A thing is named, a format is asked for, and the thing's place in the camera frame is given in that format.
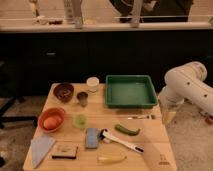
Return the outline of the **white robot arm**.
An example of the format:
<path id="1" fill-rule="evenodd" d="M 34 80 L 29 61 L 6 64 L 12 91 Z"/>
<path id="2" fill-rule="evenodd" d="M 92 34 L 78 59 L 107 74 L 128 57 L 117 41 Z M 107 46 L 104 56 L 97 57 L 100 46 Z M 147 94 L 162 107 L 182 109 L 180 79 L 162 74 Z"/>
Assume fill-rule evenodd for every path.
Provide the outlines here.
<path id="1" fill-rule="evenodd" d="M 197 61 L 166 72 L 165 86 L 159 93 L 163 124 L 168 124 L 174 118 L 176 109 L 185 99 L 197 105 L 207 115 L 205 121 L 213 124 L 213 87 L 204 83 L 206 77 L 206 67 Z"/>

